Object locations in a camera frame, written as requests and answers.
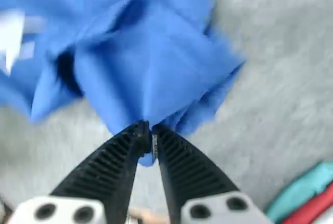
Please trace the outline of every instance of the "gray carpet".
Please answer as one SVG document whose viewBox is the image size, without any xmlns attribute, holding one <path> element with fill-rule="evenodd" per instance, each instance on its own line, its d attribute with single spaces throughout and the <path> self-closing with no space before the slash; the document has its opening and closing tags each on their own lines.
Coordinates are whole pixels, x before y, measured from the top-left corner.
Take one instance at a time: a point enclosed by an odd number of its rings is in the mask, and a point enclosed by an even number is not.
<svg viewBox="0 0 333 224">
<path fill-rule="evenodd" d="M 263 208 L 333 157 L 333 0 L 219 0 L 248 62 L 216 119 L 188 137 Z M 110 134 L 84 101 L 30 125 L 0 109 L 0 195 L 47 194 Z M 158 166 L 138 168 L 132 206 L 165 212 Z"/>
</svg>

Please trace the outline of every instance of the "wrinkled cloth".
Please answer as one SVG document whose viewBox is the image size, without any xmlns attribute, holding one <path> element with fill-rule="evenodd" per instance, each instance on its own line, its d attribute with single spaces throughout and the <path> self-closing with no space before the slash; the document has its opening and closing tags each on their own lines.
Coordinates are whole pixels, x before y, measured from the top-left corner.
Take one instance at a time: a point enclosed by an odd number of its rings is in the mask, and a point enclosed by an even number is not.
<svg viewBox="0 0 333 224">
<path fill-rule="evenodd" d="M 0 72 L 0 104 L 36 122 L 86 97 L 116 134 L 138 120 L 191 133 L 243 63 L 210 27 L 215 0 L 0 0 L 42 17 L 34 57 Z M 151 154 L 140 160 L 153 163 Z"/>
<path fill-rule="evenodd" d="M 312 224 L 332 224 L 333 223 L 333 206 L 323 212 Z"/>
<path fill-rule="evenodd" d="M 333 204 L 333 183 L 322 193 L 313 197 L 280 224 L 311 224 Z"/>
<path fill-rule="evenodd" d="M 320 162 L 309 172 L 297 178 L 272 202 L 266 215 L 274 223 L 289 216 L 333 181 L 333 162 Z"/>
</svg>

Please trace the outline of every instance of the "blue fabric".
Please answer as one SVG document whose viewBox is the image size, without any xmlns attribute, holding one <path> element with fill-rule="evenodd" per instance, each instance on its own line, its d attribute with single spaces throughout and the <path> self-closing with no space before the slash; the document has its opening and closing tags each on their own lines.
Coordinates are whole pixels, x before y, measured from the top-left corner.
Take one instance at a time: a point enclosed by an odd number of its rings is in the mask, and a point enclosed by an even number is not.
<svg viewBox="0 0 333 224">
<path fill-rule="evenodd" d="M 209 26 L 215 0 L 0 0 L 46 19 L 33 59 L 0 73 L 0 102 L 35 122 L 86 97 L 116 134 L 138 120 L 191 133 L 242 60 Z M 151 154 L 140 160 L 149 166 Z"/>
<path fill-rule="evenodd" d="M 333 162 L 321 162 L 296 179 L 273 201 L 266 211 L 274 223 L 289 216 L 333 181 Z"/>
</svg>

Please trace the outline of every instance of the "mounting hole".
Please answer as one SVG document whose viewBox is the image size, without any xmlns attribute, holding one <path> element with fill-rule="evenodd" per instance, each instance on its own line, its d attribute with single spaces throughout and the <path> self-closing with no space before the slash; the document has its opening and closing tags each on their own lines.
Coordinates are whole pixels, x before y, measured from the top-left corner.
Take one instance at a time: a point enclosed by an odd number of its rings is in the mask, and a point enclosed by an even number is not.
<svg viewBox="0 0 333 224">
<path fill-rule="evenodd" d="M 211 213 L 205 205 L 194 205 L 190 210 L 192 218 L 195 219 L 207 219 Z"/>
<path fill-rule="evenodd" d="M 37 220 L 45 220 L 50 218 L 56 210 L 56 205 L 52 203 L 40 206 L 35 213 L 35 218 Z"/>
<path fill-rule="evenodd" d="M 90 222 L 94 217 L 94 210 L 91 207 L 81 207 L 74 214 L 74 221 L 79 224 Z"/>
<path fill-rule="evenodd" d="M 248 204 L 238 197 L 232 197 L 227 200 L 227 206 L 230 210 L 245 210 L 248 208 Z"/>
</svg>

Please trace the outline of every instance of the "red fabric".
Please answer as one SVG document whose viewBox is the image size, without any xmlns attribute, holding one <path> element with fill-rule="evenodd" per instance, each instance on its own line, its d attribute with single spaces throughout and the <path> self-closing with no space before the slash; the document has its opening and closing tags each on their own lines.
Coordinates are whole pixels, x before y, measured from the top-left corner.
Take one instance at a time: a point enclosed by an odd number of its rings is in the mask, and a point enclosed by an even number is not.
<svg viewBox="0 0 333 224">
<path fill-rule="evenodd" d="M 333 205 L 333 183 L 324 192 L 313 197 L 280 224 L 311 224 L 320 214 Z"/>
</svg>

